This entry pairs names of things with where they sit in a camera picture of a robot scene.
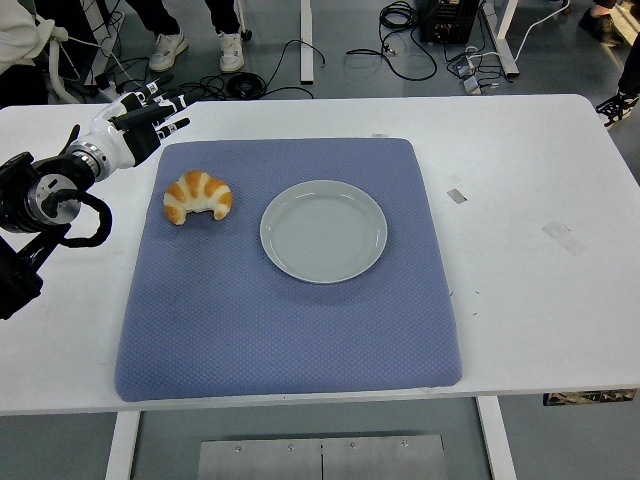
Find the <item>plate rim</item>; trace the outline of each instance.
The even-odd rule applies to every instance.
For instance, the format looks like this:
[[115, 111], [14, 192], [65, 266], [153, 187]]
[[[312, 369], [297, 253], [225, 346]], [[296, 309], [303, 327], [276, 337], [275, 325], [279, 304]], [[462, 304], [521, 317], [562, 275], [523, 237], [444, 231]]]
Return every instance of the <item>plate rim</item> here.
[[[382, 220], [381, 224], [384, 225], [384, 235], [383, 235], [383, 241], [380, 242], [381, 246], [379, 247], [379, 251], [377, 252], [377, 255], [375, 256], [375, 258], [371, 259], [371, 262], [363, 269], [359, 269], [359, 271], [355, 272], [352, 275], [349, 275], [345, 278], [340, 278], [337, 280], [313, 280], [313, 279], [309, 279], [309, 278], [305, 278], [303, 276], [297, 275], [291, 271], [289, 271], [286, 266], [278, 259], [278, 256], [275, 254], [275, 251], [273, 251], [272, 248], [269, 248], [268, 245], [271, 245], [270, 242], [265, 241], [265, 233], [266, 233], [266, 225], [265, 225], [265, 221], [267, 218], [267, 214], [272, 211], [275, 210], [276, 207], [275, 205], [277, 204], [278, 200], [282, 197], [284, 197], [287, 193], [289, 193], [291, 190], [296, 189], [296, 188], [301, 188], [304, 185], [311, 185], [311, 184], [333, 184], [333, 185], [340, 185], [341, 188], [347, 188], [347, 189], [351, 189], [351, 190], [356, 190], [358, 191], [368, 202], [370, 202], [371, 206], [374, 207], [373, 210], [376, 213], [379, 213], [380, 215], [380, 219]], [[362, 275], [364, 272], [366, 272], [367, 270], [369, 270], [373, 265], [376, 264], [376, 262], [380, 259], [380, 256], [382, 255], [382, 252], [384, 251], [386, 244], [387, 244], [387, 240], [388, 240], [388, 236], [389, 236], [389, 228], [388, 228], [388, 224], [387, 224], [387, 218], [384, 214], [384, 212], [382, 211], [382, 208], [380, 207], [380, 205], [378, 204], [378, 202], [375, 201], [375, 199], [369, 195], [367, 192], [365, 192], [364, 190], [362, 190], [361, 188], [356, 187], [355, 185], [352, 185], [350, 183], [346, 183], [346, 182], [342, 182], [339, 180], [329, 180], [329, 179], [317, 179], [317, 180], [307, 180], [304, 182], [300, 182], [300, 183], [296, 183], [294, 185], [291, 185], [290, 187], [282, 190], [280, 193], [278, 193], [275, 197], [273, 197], [273, 199], [269, 202], [269, 205], [267, 205], [267, 208], [264, 209], [263, 213], [262, 213], [262, 218], [260, 220], [260, 243], [262, 244], [262, 248], [265, 251], [265, 253], [267, 254], [267, 257], [269, 258], [269, 260], [275, 265], [277, 266], [280, 270], [282, 270], [284, 273], [286, 273], [287, 275], [303, 281], [305, 283], [310, 283], [310, 284], [316, 284], [316, 285], [331, 285], [331, 284], [335, 284], [335, 283], [341, 283], [341, 282], [346, 282], [347, 280], [351, 280], [355, 277], [358, 277], [359, 275]]]

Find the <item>concrete floor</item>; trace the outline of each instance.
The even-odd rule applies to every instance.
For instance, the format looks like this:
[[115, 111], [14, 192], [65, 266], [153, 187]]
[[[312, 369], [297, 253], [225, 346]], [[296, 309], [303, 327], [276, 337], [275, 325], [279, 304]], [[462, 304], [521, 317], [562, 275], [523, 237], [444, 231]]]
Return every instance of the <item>concrete floor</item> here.
[[[521, 74], [513, 83], [491, 80], [499, 86], [484, 89], [485, 95], [576, 93], [596, 105], [615, 93], [629, 46], [608, 49], [591, 39], [577, 26], [591, 2], [572, 3], [570, 15], [554, 17], [531, 31], [518, 61]], [[244, 71], [267, 80], [286, 42], [299, 38], [299, 2], [245, 0], [243, 4], [247, 25], [253, 32], [253, 39], [245, 44]], [[379, 59], [345, 55], [355, 48], [378, 48], [378, 14], [386, 4], [379, 0], [312, 1], [314, 45], [325, 55], [326, 66], [319, 68], [319, 58], [315, 58], [315, 83], [305, 88], [315, 98], [463, 95], [459, 80], [445, 69], [442, 45], [424, 45], [438, 71], [422, 82], [398, 78]], [[166, 0], [165, 5], [190, 42], [171, 71], [171, 86], [219, 75], [218, 39], [204, 3], [185, 8], [179, 0]], [[521, 0], [507, 35], [512, 51], [517, 51], [529, 25], [557, 8], [546, 0]], [[153, 36], [126, 4], [120, 4], [118, 10], [126, 14], [120, 58], [149, 55]], [[488, 51], [491, 43], [488, 37], [484, 41]], [[400, 53], [392, 59], [398, 71], [415, 77], [433, 71], [430, 60], [408, 40], [408, 34], [390, 43]], [[469, 44], [483, 44], [477, 22]], [[447, 47], [449, 58], [462, 51], [463, 46]], [[484, 64], [497, 65], [492, 57], [487, 57]], [[132, 77], [144, 76], [141, 65], [131, 67]], [[118, 83], [126, 80], [117, 67], [112, 71]], [[287, 86], [300, 87], [296, 45], [287, 49], [270, 90]], [[308, 96], [291, 89], [262, 101]], [[640, 178], [639, 126], [640, 113], [610, 130], [636, 179]], [[500, 125], [496, 125], [499, 134]], [[635, 403], [542, 407], [541, 396], [537, 395], [501, 399], [519, 478], [640, 478]], [[0, 418], [0, 480], [104, 478], [114, 421], [113, 414]], [[471, 399], [148, 413], [142, 418], [135, 473], [140, 479], [195, 479], [199, 442], [204, 440], [389, 431], [441, 434], [450, 478], [489, 478]]]

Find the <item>plate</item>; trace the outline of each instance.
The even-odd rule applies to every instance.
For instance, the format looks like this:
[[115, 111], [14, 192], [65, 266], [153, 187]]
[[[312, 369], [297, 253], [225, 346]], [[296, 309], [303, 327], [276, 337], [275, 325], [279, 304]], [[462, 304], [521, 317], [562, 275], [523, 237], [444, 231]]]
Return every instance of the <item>plate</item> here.
[[300, 183], [269, 204], [260, 223], [265, 252], [281, 270], [310, 283], [337, 283], [371, 267], [387, 242], [378, 204], [333, 180]]

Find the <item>blue mat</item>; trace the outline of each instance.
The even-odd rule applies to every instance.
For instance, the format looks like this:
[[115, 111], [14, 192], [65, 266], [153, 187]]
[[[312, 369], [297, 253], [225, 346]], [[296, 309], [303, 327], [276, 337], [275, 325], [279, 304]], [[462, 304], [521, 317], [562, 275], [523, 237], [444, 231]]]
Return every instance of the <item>blue mat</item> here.
[[[196, 168], [229, 183], [233, 208], [221, 221], [189, 214], [176, 227], [163, 214], [164, 190]], [[364, 190], [387, 220], [380, 259], [343, 283], [296, 280], [260, 243], [271, 200], [318, 179]], [[164, 150], [118, 352], [123, 400], [435, 387], [461, 375], [449, 290], [409, 142], [218, 141]]]

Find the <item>croissant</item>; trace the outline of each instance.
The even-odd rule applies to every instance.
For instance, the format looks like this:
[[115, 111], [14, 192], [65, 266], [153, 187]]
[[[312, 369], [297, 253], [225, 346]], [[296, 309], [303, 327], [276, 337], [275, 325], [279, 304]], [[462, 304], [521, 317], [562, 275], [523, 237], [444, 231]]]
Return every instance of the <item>croissant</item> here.
[[169, 185], [164, 193], [164, 214], [176, 225], [182, 225], [189, 212], [213, 210], [213, 217], [222, 220], [233, 198], [224, 180], [201, 170], [191, 170]]

